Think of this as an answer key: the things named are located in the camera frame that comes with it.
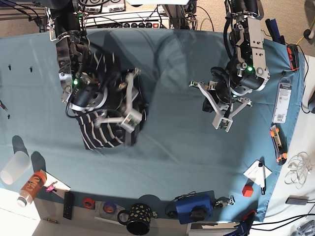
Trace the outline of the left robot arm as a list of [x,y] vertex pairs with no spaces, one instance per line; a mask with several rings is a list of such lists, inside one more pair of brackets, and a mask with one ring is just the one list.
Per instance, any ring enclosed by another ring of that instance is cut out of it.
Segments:
[[191,81],[190,86],[200,89],[206,98],[203,110],[216,112],[220,119],[232,118],[233,103],[240,109],[250,105],[244,95],[261,91],[270,79],[263,48],[261,19],[264,16],[259,0],[226,0],[226,23],[223,42],[229,57],[225,68],[212,67],[213,81],[207,85]]

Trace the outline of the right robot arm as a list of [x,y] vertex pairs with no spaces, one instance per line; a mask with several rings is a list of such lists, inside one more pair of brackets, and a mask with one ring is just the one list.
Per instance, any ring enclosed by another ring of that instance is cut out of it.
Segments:
[[118,56],[90,41],[83,8],[77,0],[46,8],[65,114],[78,122],[88,150],[132,146],[145,113],[140,71],[123,71]]

